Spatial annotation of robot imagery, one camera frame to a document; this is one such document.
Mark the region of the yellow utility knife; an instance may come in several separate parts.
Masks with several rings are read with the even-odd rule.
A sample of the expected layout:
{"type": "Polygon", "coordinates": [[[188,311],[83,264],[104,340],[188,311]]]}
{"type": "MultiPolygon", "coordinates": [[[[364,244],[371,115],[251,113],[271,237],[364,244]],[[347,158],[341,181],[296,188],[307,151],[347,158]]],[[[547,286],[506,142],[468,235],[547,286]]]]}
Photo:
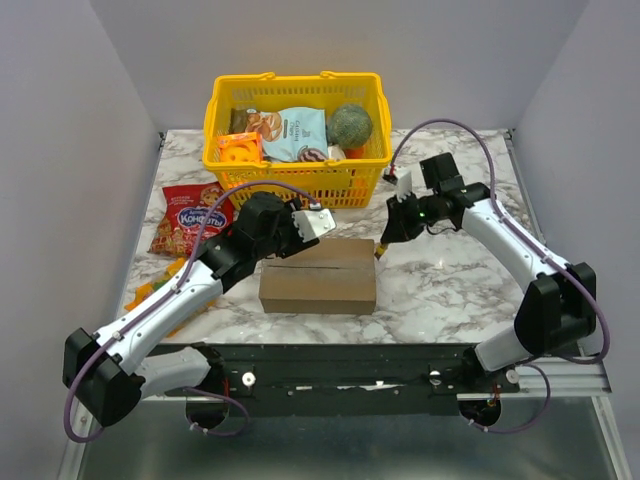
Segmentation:
{"type": "Polygon", "coordinates": [[[376,246],[376,249],[375,249],[375,252],[374,252],[375,258],[376,259],[380,259],[385,254],[387,249],[388,249],[388,245],[387,244],[383,244],[383,243],[378,244],[376,246]]]}

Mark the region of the brown cardboard express box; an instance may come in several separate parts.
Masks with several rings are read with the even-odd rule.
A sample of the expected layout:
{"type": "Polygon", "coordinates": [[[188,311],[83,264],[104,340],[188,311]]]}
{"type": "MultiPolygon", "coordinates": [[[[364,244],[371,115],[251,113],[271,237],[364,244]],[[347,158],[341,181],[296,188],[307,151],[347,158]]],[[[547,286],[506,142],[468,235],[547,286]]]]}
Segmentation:
{"type": "Polygon", "coordinates": [[[259,300],[266,313],[372,314],[374,242],[326,238],[289,258],[263,261],[259,300]]]}

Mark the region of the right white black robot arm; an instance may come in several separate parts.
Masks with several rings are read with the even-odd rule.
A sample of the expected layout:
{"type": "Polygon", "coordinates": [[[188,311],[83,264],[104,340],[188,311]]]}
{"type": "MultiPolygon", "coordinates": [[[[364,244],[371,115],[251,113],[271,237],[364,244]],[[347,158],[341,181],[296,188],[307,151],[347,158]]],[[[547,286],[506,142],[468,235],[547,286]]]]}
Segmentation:
{"type": "Polygon", "coordinates": [[[466,183],[451,154],[421,161],[420,170],[430,191],[422,197],[413,191],[409,170],[387,174],[395,193],[386,202],[388,220],[376,253],[448,221],[493,254],[524,293],[511,326],[465,351],[459,371],[467,389],[483,391],[496,371],[555,353],[595,331],[596,276],[588,264],[571,264],[547,250],[502,210],[487,185],[466,183]]]}

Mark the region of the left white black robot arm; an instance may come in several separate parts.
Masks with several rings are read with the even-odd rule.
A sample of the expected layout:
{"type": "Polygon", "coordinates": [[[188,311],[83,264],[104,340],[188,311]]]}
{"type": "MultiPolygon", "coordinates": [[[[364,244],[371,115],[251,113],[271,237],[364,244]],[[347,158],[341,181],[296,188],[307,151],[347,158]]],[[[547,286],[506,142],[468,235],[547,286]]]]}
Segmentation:
{"type": "Polygon", "coordinates": [[[211,348],[188,346],[163,355],[152,350],[183,320],[252,275],[259,261],[314,247],[335,226],[319,204],[304,208],[297,198],[252,194],[233,223],[199,243],[185,265],[135,309],[93,334],[78,329],[67,337],[66,402],[79,402],[108,427],[149,396],[191,388],[214,393],[223,362],[211,348]]]}

